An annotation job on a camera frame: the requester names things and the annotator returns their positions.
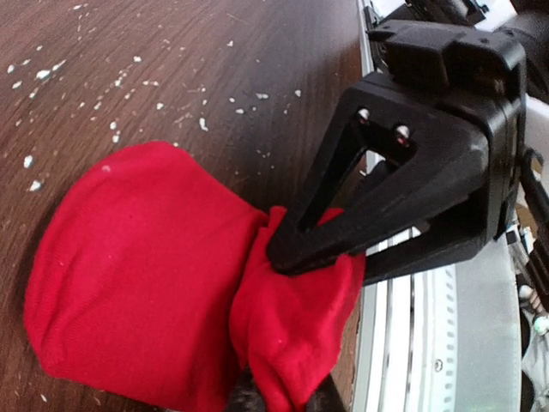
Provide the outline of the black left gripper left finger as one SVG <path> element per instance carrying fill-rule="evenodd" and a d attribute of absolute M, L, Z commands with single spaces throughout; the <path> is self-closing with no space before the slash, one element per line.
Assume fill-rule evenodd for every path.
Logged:
<path fill-rule="evenodd" d="M 264 400 L 250 369 L 244 369 L 229 396 L 229 412 L 264 412 Z"/>

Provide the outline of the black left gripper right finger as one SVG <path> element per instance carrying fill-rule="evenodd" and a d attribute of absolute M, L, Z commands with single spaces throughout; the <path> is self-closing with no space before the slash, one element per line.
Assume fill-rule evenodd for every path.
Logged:
<path fill-rule="evenodd" d="M 345 412 L 346 407 L 335 385 L 332 375 L 329 374 L 317 387 L 306 404 L 307 412 Z"/>

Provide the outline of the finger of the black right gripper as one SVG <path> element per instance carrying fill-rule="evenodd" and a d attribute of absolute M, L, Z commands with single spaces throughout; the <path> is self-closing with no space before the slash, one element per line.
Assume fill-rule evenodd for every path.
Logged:
<path fill-rule="evenodd" d="M 445 212 L 419 236 L 366 258 L 363 284 L 387 281 L 474 258 L 491 237 L 481 218 Z"/>

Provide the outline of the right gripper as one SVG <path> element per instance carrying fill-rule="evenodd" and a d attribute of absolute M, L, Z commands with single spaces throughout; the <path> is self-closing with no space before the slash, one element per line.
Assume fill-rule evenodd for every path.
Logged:
<path fill-rule="evenodd" d="M 383 44 L 389 73 L 409 88 L 371 73 L 341 96 L 268 243 L 282 274 L 327 267 L 412 227 L 424 233 L 445 212 L 486 222 L 487 174 L 488 237 L 509 225 L 524 149 L 523 47 L 501 33 L 404 20 L 380 24 L 368 40 Z"/>

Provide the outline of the red sock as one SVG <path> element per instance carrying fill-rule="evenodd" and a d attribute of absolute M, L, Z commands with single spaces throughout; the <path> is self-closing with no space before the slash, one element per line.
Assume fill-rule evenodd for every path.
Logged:
<path fill-rule="evenodd" d="M 39 364 L 177 411 L 225 411 L 250 369 L 264 411 L 306 411 L 338 361 L 366 261 L 277 273 L 266 250 L 285 215 L 167 142 L 105 158 L 68 191 L 33 260 L 23 319 Z"/>

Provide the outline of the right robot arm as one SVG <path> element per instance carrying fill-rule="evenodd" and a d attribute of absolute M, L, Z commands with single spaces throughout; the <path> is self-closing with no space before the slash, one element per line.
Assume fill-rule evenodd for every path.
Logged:
<path fill-rule="evenodd" d="M 548 4 L 517 2 L 492 32 L 450 6 L 367 32 L 383 67 L 341 96 L 268 243 L 278 272 L 319 269 L 419 229 L 368 257 L 372 284 L 474 258 L 506 231 L 532 155 L 527 99 L 548 96 Z"/>

